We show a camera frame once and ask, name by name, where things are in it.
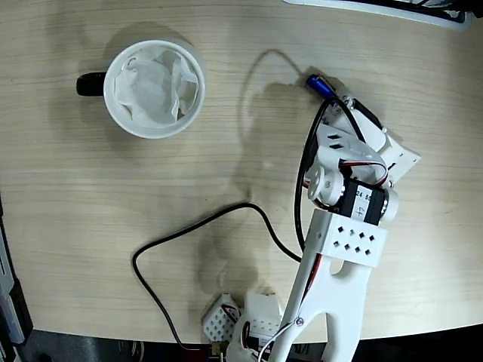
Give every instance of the white bracket with holes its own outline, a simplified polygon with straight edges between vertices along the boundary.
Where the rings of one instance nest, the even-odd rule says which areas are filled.
[[[323,242],[322,255],[377,267],[386,243],[387,230],[335,213],[331,216],[323,229],[325,233],[317,232],[316,235]],[[312,225],[319,225],[324,217],[323,213],[314,213]]]
[[[203,318],[203,332],[212,342],[229,342],[240,314],[240,308],[233,298],[229,294],[222,294]]]
[[[386,242],[381,227],[335,213],[315,210],[306,238],[306,248],[281,325],[301,320],[275,341],[269,362],[287,360],[290,347],[317,314],[326,314],[328,343],[322,360],[352,360],[361,337],[366,288]],[[311,287],[306,285],[317,263]],[[334,259],[343,259],[342,269],[332,275]]]

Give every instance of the wood grain surface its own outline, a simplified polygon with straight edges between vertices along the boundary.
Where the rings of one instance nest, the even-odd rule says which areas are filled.
[[[141,245],[241,200],[297,250],[294,181],[319,69],[346,83],[423,160],[368,288],[364,338],[483,323],[483,22],[455,32],[281,0],[2,0],[0,192],[35,328],[172,341],[131,271]],[[142,140],[75,93],[136,41],[191,42],[208,68],[202,113]],[[305,203],[307,226],[312,206]],[[297,264],[241,210],[142,256],[185,342],[222,292],[276,292]],[[319,318],[300,341],[322,341]]]

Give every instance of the cup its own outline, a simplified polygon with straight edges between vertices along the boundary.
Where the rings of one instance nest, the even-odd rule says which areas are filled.
[[[129,109],[119,103],[115,98],[115,78],[120,73],[122,66],[134,53],[143,48],[152,47],[153,45],[160,45],[182,54],[198,77],[198,93],[196,94],[195,102],[189,112],[178,118],[174,124],[160,128],[146,127],[133,121]],[[106,108],[112,119],[114,119],[114,121],[127,132],[142,138],[160,139],[181,132],[193,123],[198,116],[202,109],[203,102],[205,101],[205,74],[205,65],[201,56],[198,51],[186,41],[179,39],[146,40],[124,49],[112,61],[107,72],[95,72],[81,75],[77,79],[76,89],[77,94],[83,97],[104,97]]]

